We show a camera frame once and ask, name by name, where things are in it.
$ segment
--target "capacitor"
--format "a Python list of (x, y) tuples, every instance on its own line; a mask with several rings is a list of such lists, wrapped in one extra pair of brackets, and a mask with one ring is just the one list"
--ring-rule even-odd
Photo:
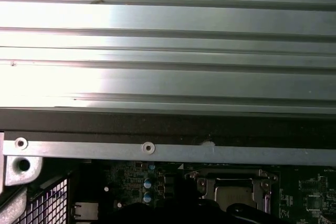
[(146, 192), (144, 195), (143, 195), (143, 202), (145, 203), (149, 203), (152, 201), (152, 195), (150, 192)]
[(149, 189), (152, 187), (152, 181), (150, 178), (146, 178), (143, 183), (144, 188)]

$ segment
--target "electronic component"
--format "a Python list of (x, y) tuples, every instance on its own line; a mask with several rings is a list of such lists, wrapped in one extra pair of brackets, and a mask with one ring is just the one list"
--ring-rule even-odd
[(152, 195), (150, 192), (146, 192), (144, 195), (143, 195), (143, 202), (145, 203), (149, 203), (152, 201)]
[(152, 181), (150, 178), (146, 178), (143, 183), (144, 188), (150, 189), (152, 187)]
[(322, 208), (322, 199), (320, 195), (308, 195), (307, 211), (320, 211)]
[(192, 181), (197, 197), (215, 200), (223, 210), (243, 203), (296, 224), (333, 224), (336, 216), (336, 170), (330, 167), (131, 161), (113, 162), (104, 173), (106, 195), (122, 208), (181, 198), (183, 181)]
[(278, 180), (261, 169), (204, 168), (185, 177), (196, 180), (202, 198), (215, 200), (224, 211), (234, 203), (243, 203), (270, 212), (271, 184)]

